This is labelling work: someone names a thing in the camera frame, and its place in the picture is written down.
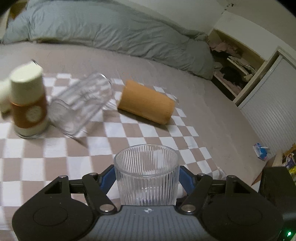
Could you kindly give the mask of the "ribbed clear stemmed glass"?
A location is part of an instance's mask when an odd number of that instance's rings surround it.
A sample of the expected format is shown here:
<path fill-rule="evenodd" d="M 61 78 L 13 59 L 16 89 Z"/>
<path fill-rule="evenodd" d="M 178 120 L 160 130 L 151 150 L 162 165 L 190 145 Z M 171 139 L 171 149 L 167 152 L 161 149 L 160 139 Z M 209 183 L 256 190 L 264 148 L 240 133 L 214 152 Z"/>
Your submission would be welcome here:
<path fill-rule="evenodd" d="M 179 183 L 179 157 L 167 146 L 141 144 L 114 157 L 115 176 L 122 205 L 175 205 Z"/>

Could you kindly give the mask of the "orange-brown cylindrical cup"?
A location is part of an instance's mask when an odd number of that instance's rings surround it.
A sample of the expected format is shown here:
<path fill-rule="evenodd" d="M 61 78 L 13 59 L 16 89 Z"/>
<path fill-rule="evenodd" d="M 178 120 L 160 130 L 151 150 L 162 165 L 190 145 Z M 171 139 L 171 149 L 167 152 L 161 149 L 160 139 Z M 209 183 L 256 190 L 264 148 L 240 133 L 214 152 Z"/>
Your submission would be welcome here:
<path fill-rule="evenodd" d="M 117 107 L 147 120 L 165 125 L 174 112 L 175 101 L 133 80 L 128 80 L 125 83 Z"/>

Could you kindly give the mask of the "cream cup with brown sleeve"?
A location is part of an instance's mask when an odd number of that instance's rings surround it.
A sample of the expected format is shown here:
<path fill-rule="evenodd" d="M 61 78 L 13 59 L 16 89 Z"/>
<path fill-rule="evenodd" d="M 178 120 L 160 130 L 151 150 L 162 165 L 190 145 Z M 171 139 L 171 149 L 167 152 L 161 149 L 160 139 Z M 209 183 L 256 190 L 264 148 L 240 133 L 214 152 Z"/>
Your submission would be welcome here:
<path fill-rule="evenodd" d="M 49 125 L 43 68 L 30 61 L 15 68 L 9 81 L 14 130 L 22 138 L 36 138 Z"/>

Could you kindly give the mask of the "beige bed mattress sheet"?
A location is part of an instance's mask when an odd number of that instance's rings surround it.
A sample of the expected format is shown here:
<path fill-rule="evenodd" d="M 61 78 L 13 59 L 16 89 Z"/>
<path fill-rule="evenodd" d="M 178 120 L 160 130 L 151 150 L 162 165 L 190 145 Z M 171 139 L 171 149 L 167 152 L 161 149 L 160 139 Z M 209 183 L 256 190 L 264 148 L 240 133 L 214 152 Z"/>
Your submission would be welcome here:
<path fill-rule="evenodd" d="M 48 74 L 68 73 L 80 78 L 99 72 L 108 78 L 131 79 L 166 89 L 177 97 L 214 162 L 226 174 L 252 184 L 265 166 L 252 148 L 259 137 L 238 107 L 209 80 L 111 51 L 30 42 L 1 46 L 1 78 L 30 60 L 35 60 Z"/>

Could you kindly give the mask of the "blue white tissue pack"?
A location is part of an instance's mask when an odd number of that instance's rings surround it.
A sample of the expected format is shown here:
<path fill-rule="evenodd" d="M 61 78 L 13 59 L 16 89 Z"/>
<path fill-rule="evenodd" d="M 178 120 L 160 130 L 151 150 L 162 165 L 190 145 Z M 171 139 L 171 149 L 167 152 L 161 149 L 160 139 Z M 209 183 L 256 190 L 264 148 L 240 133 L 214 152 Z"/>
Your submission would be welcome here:
<path fill-rule="evenodd" d="M 255 145 L 253 145 L 253 150 L 260 160 L 267 160 L 267 155 L 270 152 L 270 149 L 268 147 L 263 147 L 260 143 L 256 143 Z"/>

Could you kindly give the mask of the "checkered beige white cloth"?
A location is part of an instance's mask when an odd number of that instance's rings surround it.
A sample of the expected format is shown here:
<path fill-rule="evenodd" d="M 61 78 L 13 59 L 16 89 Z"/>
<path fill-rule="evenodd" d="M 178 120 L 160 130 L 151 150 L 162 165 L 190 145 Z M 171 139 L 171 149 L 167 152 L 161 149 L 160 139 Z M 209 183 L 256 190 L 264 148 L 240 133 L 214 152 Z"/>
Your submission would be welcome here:
<path fill-rule="evenodd" d="M 111 106 L 99 111 L 74 138 L 54 126 L 38 138 L 25 140 L 15 134 L 9 116 L 1 117 L 1 240 L 15 240 L 11 219 L 15 211 L 59 175 L 80 179 L 101 173 L 121 150 L 138 144 L 157 144 L 175 149 L 179 163 L 192 173 L 223 179 L 193 125 L 181 107 L 166 126 L 120 113 L 124 83 L 113 79 Z"/>

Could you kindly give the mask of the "clear ribbed glass tumbler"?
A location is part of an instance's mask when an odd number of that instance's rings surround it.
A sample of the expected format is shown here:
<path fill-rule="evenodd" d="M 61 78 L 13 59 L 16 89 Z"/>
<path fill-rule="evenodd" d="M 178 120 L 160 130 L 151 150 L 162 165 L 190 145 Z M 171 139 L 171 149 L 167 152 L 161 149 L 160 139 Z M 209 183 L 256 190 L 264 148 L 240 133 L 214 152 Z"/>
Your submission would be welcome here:
<path fill-rule="evenodd" d="M 48 116 L 53 126 L 74 137 L 113 97 L 111 80 L 101 73 L 92 73 L 52 97 Z"/>

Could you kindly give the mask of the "white ribbed cabinet door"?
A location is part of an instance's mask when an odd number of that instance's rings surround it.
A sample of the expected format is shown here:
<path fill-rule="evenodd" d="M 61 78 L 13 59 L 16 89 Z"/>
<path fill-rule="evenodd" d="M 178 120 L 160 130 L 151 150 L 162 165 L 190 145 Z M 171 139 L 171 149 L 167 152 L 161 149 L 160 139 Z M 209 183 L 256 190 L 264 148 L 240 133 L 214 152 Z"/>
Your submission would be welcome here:
<path fill-rule="evenodd" d="M 295 59 L 278 48 L 267 72 L 238 106 L 270 156 L 295 143 Z"/>

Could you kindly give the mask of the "open closet with clothes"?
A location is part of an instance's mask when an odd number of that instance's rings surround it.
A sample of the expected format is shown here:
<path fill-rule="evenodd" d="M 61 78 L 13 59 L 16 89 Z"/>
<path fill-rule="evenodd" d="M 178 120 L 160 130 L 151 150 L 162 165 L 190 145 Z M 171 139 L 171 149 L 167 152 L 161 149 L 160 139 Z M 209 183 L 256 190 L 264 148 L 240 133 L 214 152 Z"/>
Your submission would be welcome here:
<path fill-rule="evenodd" d="M 215 61 L 212 82 L 239 105 L 266 61 L 254 50 L 218 29 L 211 31 L 208 44 Z"/>

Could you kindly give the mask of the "grey duvet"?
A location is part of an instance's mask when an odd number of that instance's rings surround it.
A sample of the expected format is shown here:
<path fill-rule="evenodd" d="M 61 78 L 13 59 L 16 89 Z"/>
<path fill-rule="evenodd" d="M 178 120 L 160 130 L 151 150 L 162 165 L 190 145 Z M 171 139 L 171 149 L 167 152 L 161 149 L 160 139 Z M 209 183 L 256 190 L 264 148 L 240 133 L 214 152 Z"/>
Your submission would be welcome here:
<path fill-rule="evenodd" d="M 207 36 L 111 1 L 37 1 L 1 40 L 81 44 L 153 60 L 205 79 L 214 74 Z"/>

